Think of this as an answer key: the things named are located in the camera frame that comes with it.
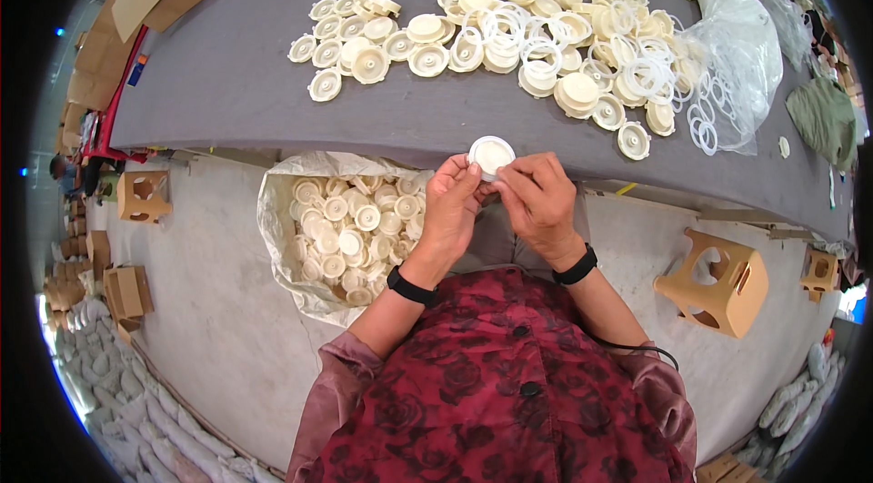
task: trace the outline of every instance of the woman's right hand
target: woman's right hand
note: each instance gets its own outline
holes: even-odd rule
[[[554,153],[519,157],[497,170],[493,187],[507,207],[512,229],[557,272],[587,251],[573,229],[576,187]]]

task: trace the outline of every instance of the gray felt tabletop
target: gray felt tabletop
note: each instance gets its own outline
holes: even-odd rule
[[[851,186],[835,174],[835,210],[828,202],[828,164],[799,137],[785,98],[809,79],[785,62],[770,117],[758,130],[758,155],[718,151],[706,156],[691,141],[684,114],[677,132],[653,136],[651,155],[630,161],[616,134],[593,121],[567,118],[551,98],[518,87],[517,72],[446,70],[424,79],[394,63],[382,83],[344,78],[336,99],[309,98],[316,68],[286,57],[291,42],[311,33],[318,0],[204,0],[147,41],[147,66],[121,98],[116,148],[267,147],[337,150],[435,167],[480,136],[508,140],[517,155],[554,151],[574,178],[606,178],[687,191],[770,211],[830,240],[848,238]],[[394,0],[401,26],[421,13],[442,13],[437,0]],[[685,26],[700,19],[696,2],[649,0]],[[629,119],[645,119],[641,108]],[[780,136],[791,156],[779,154]]]

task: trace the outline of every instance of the green cloth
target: green cloth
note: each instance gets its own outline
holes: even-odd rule
[[[794,89],[785,105],[809,147],[838,171],[848,171],[857,157],[855,112],[843,88],[816,78]]]

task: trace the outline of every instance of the black button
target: black button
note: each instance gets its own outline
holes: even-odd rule
[[[543,390],[540,388],[540,385],[534,381],[525,382],[521,385],[521,395],[522,396],[536,396]]]

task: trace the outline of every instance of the clear plastic bag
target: clear plastic bag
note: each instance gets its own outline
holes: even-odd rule
[[[760,2],[770,13],[770,18],[776,25],[782,54],[791,63],[791,67],[800,72],[804,59],[812,53],[812,25],[804,24],[804,11],[791,0],[760,0]]]
[[[755,133],[782,82],[775,23],[758,0],[697,1],[703,19],[676,37],[703,55],[704,74],[695,83],[696,94],[706,101],[707,113],[712,108],[717,149],[757,155]]]

